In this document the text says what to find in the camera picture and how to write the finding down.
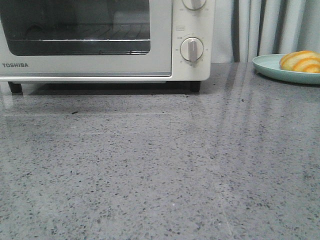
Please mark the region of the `glass oven door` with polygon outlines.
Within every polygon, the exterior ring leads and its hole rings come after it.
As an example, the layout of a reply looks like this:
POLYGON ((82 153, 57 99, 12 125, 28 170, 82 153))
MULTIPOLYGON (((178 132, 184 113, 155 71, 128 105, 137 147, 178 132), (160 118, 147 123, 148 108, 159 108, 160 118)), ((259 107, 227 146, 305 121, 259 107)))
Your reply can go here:
POLYGON ((0 74, 6 77, 169 76, 172 71, 171 0, 3 0, 0 3, 0 74), (5 30, 30 24, 148 24, 145 55, 14 55, 5 30))

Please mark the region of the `golden croissant bread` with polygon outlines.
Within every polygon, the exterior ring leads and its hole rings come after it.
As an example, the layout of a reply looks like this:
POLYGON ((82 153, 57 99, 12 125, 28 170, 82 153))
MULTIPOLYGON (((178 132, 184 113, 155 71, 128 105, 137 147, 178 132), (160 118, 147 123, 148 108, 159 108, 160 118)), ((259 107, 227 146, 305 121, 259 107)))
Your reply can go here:
POLYGON ((320 73, 320 54, 311 50, 302 50, 284 55, 279 61, 285 71, 302 73, 320 73))

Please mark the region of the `lower oven dial knob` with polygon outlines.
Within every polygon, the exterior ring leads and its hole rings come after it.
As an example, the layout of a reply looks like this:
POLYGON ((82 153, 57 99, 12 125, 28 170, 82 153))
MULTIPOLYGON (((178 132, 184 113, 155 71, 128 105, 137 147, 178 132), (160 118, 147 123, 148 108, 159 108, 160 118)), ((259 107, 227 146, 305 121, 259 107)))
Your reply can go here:
POLYGON ((189 37, 185 39, 180 46, 181 56, 189 62, 196 62, 203 54, 204 45, 200 39, 189 37))

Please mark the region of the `oven dial knob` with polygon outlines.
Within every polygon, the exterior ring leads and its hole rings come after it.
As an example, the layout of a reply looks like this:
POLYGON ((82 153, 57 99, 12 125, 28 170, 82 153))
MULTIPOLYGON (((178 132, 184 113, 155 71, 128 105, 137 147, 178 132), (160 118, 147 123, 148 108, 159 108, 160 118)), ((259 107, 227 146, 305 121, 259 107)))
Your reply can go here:
POLYGON ((187 9, 195 11, 201 9, 205 5, 206 0, 182 0, 182 2, 187 9))
POLYGON ((196 62, 203 54, 204 45, 200 39, 189 37, 185 39, 180 46, 181 56, 189 62, 196 62))

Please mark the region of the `upper oven dial knob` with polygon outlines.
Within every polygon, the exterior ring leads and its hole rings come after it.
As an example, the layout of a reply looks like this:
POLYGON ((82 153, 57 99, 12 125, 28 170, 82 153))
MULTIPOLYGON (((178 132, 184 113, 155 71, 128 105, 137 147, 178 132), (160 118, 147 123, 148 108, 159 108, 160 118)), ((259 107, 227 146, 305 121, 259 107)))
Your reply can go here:
POLYGON ((195 11, 201 9, 205 5, 206 0, 182 0, 182 2, 187 9, 195 11))

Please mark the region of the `white Toshiba toaster oven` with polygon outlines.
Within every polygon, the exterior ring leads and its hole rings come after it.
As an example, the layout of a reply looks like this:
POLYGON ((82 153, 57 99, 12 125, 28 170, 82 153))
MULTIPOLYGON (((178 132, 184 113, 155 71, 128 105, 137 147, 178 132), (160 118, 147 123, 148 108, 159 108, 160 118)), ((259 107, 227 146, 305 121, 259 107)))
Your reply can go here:
POLYGON ((197 92, 200 84, 209 78, 211 72, 213 23, 216 3, 206 0, 198 10, 189 10, 182 0, 173 2, 171 32, 171 74, 148 76, 2 76, 13 93, 22 90, 23 83, 130 83, 130 82, 190 82, 190 89, 197 92), (180 52, 182 42, 187 38, 198 38, 203 43, 203 54, 196 62, 185 60, 180 52))

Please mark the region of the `grey pleated curtain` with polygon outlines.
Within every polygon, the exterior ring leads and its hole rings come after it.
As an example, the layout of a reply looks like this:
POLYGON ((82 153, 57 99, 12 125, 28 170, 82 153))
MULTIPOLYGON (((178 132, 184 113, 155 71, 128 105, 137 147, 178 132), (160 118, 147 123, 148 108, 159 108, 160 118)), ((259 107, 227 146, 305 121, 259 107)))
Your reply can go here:
POLYGON ((218 0, 213 23, 213 63, 320 51, 319 0, 218 0))

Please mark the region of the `light green round plate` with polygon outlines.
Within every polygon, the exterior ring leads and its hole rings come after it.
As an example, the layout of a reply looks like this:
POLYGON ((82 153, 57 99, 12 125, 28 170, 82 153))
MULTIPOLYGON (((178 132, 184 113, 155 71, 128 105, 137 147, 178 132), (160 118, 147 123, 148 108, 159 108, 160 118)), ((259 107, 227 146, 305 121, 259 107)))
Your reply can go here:
POLYGON ((285 54, 268 54, 253 58, 255 70, 271 79, 303 85, 319 85, 320 74, 282 70, 280 60, 285 54))

